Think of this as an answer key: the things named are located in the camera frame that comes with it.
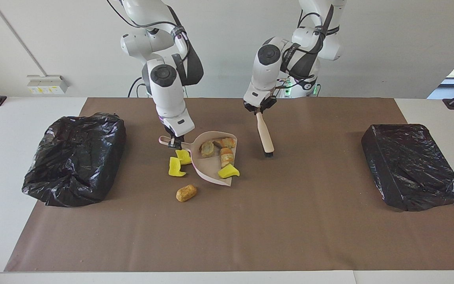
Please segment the beige brush black bristles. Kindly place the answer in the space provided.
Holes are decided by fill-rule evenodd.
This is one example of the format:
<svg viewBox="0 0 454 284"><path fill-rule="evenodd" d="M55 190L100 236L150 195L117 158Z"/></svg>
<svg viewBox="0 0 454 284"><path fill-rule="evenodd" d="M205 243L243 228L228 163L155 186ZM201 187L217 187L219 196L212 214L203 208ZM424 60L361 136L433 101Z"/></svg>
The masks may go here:
<svg viewBox="0 0 454 284"><path fill-rule="evenodd" d="M265 123L265 120L263 118L263 115L261 112L256 112L255 115L257 118L257 128L258 128L258 133L259 133L260 140L262 143L262 147L264 150L264 156L267 158L273 157L274 145L272 142L272 138L270 136L270 132L269 132L267 125Z"/></svg>

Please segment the pink plastic dustpan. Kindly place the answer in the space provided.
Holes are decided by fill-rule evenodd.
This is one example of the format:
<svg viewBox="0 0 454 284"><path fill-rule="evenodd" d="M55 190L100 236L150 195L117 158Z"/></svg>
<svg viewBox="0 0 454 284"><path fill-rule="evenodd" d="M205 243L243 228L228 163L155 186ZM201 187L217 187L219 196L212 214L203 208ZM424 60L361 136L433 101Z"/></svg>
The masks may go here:
<svg viewBox="0 0 454 284"><path fill-rule="evenodd" d="M192 164L200 178L217 184L231 186L232 176L221 178L218 171L221 171L221 162L219 157L219 149L216 149L216 153L213 157L203 158L200 151L200 146L209 140L215 140L217 138L230 137L237 144L237 137L230 133L220 131L207 131L198 135L195 140L191 143L182 142L182 149L187 150L190 153Z"/></svg>

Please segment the yellow sponge piece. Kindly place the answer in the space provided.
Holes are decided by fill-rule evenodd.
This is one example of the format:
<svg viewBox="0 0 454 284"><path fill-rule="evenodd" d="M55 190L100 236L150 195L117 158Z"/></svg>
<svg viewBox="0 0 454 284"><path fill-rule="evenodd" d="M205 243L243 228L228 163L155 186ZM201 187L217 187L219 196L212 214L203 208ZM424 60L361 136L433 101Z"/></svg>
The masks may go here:
<svg viewBox="0 0 454 284"><path fill-rule="evenodd" d="M236 169L236 167L232 164L227 164L225 167L220 169L217 174L221 179L227 179L233 176L240 176L240 171L238 171L238 169Z"/></svg>
<svg viewBox="0 0 454 284"><path fill-rule="evenodd" d="M191 159L189 151L187 151L185 149L176 149L175 154L181 165L192 164L192 159Z"/></svg>
<svg viewBox="0 0 454 284"><path fill-rule="evenodd" d="M181 161L179 158L170 157L168 174L173 177L183 177L187 174L181 170Z"/></svg>

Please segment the crumpled open black bag bin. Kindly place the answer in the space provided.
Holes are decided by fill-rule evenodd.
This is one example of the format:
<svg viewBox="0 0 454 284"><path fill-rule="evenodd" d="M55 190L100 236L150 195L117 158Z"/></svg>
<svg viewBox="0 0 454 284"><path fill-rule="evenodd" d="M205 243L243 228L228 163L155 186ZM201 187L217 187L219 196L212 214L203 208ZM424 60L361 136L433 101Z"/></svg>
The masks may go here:
<svg viewBox="0 0 454 284"><path fill-rule="evenodd" d="M126 140L117 114L59 118L45 131L21 191L46 206L102 202L115 183Z"/></svg>

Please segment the flat taut black bag bin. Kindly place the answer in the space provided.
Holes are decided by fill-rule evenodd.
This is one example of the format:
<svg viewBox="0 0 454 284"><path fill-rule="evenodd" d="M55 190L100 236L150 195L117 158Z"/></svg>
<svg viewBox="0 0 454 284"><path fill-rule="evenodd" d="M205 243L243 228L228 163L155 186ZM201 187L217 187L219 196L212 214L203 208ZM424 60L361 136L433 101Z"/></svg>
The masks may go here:
<svg viewBox="0 0 454 284"><path fill-rule="evenodd" d="M425 211L454 204L454 171L422 124L373 124L361 145L386 205Z"/></svg>

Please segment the brown sponge chunk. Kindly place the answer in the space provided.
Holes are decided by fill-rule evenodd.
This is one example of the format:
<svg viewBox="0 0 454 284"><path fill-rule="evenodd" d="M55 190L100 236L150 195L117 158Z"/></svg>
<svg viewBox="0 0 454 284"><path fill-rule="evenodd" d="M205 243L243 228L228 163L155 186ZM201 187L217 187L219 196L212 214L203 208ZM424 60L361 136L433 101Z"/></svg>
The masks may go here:
<svg viewBox="0 0 454 284"><path fill-rule="evenodd" d="M197 188L194 185L186 185L177 190L175 197L179 202L186 202L197 194Z"/></svg>

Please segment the brown table mat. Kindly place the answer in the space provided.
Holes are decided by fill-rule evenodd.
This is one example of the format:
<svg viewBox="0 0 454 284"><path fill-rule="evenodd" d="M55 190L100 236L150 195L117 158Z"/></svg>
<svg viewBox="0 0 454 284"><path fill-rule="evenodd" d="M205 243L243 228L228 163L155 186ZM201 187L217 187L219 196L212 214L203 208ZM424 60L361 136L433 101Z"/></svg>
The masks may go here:
<svg viewBox="0 0 454 284"><path fill-rule="evenodd" d="M238 137L232 186L194 168L168 175L173 150L151 99L91 98L81 115L116 113L127 144L108 197L80 208L38 202L5 271L454 270L454 205L387 206L361 146L371 124L405 119L393 99L282 99L264 118L265 158L241 99L187 100L196 128ZM175 194L194 185L197 194Z"/></svg>

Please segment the white wall socket box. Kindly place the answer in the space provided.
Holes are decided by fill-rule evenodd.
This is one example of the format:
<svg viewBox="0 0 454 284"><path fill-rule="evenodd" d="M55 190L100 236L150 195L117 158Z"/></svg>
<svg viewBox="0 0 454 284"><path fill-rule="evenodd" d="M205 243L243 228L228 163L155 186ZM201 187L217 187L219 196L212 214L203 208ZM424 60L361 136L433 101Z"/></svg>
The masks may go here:
<svg viewBox="0 0 454 284"><path fill-rule="evenodd" d="M28 75L27 88L33 95L65 95L68 85L60 75Z"/></svg>

